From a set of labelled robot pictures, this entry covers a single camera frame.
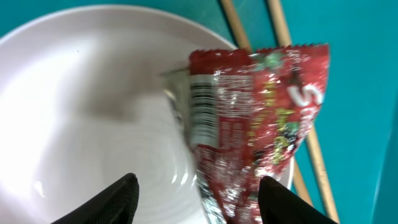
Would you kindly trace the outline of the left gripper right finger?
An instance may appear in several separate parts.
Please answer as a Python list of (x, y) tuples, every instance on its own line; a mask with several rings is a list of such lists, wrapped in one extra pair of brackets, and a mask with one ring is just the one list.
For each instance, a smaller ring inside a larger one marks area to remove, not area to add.
[(263, 224), (337, 224), (269, 176), (261, 179), (258, 204)]

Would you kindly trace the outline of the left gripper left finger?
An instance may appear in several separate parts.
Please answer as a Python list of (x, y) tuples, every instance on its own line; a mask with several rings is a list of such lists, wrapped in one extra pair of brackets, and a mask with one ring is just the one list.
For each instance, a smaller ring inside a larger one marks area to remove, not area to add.
[(137, 177), (128, 173), (52, 224), (131, 224), (138, 201)]

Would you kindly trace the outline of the red snack wrapper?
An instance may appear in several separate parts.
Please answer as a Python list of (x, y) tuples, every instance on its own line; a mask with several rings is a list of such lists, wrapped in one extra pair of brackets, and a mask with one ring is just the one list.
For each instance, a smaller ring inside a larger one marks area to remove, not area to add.
[(193, 153), (209, 223), (260, 223), (260, 181), (280, 179), (324, 102), (329, 47), (196, 50), (162, 74)]

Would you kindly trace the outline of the large white plate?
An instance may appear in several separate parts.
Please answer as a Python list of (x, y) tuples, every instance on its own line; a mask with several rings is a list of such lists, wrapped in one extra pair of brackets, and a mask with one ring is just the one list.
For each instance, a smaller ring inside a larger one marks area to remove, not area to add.
[(211, 30), (124, 5), (58, 11), (1, 38), (1, 222), (52, 223), (128, 173), (135, 223), (205, 223), (162, 74)]

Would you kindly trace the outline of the wooden chopstick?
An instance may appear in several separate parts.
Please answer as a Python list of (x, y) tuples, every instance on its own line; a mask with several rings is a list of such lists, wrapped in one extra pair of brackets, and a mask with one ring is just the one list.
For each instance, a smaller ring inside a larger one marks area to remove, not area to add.
[[(245, 33), (241, 20), (235, 9), (232, 0), (221, 0), (221, 5), (224, 13), (226, 14), (228, 24), (233, 32), (233, 37), (238, 44), (239, 48), (245, 49), (252, 53), (252, 47), (250, 41)], [(297, 161), (294, 159), (294, 176), (293, 183), (298, 196), (306, 201), (309, 205), (313, 206), (312, 200), (310, 198), (309, 192), (305, 185), (304, 179), (302, 177), (301, 171)]]
[[(267, 3), (271, 12), (278, 43), (283, 46), (292, 45), (289, 27), (280, 0), (267, 0)], [(315, 126), (308, 133), (307, 147), (325, 211), (332, 220), (340, 223)]]

